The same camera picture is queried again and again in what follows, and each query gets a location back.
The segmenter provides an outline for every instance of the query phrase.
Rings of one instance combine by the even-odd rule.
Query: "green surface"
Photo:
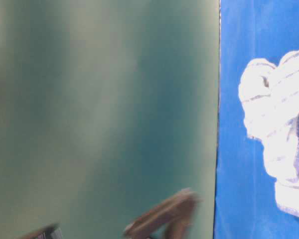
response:
[[[178,190],[212,238],[218,3],[0,0],[0,239],[120,238]]]

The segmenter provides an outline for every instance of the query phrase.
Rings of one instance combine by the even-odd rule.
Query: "blue fabric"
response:
[[[222,0],[215,239],[299,238],[299,219],[280,211],[260,142],[247,138],[238,99],[254,58],[275,64],[299,50],[299,0]]]

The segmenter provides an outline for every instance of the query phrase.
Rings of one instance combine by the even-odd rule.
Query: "striped cloth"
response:
[[[37,238],[38,238],[38,239],[46,239],[46,237],[45,237],[45,233],[39,235]]]
[[[264,146],[264,165],[277,178],[276,202],[299,217],[299,51],[276,66],[254,59],[239,85],[247,136]]]

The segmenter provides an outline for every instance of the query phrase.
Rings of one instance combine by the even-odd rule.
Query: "white towel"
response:
[[[250,138],[264,146],[264,165],[276,177],[278,207],[299,217],[299,51],[276,66],[254,59],[239,85]]]

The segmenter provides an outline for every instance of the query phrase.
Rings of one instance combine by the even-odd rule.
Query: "black object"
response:
[[[59,224],[51,224],[28,233],[19,239],[62,239],[62,233]]]

